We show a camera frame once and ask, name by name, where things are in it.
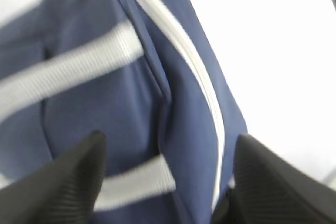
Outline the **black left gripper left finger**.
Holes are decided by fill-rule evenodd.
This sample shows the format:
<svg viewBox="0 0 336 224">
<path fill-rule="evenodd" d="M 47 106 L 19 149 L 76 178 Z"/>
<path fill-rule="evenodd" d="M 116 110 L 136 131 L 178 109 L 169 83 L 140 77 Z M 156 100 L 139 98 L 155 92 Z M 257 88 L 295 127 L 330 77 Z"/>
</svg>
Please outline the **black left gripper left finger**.
<svg viewBox="0 0 336 224">
<path fill-rule="evenodd" d="M 95 131 L 52 163 L 1 189 L 1 223 L 89 223 L 106 167 Z"/>
</svg>

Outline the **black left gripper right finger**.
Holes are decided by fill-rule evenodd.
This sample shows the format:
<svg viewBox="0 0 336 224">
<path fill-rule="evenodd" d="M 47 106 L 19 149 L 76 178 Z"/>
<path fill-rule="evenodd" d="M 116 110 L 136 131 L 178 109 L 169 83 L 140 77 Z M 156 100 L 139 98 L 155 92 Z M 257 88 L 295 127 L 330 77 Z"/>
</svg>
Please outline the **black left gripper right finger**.
<svg viewBox="0 0 336 224">
<path fill-rule="evenodd" d="M 251 135 L 237 140 L 234 181 L 212 223 L 335 223 L 335 191 Z"/>
</svg>

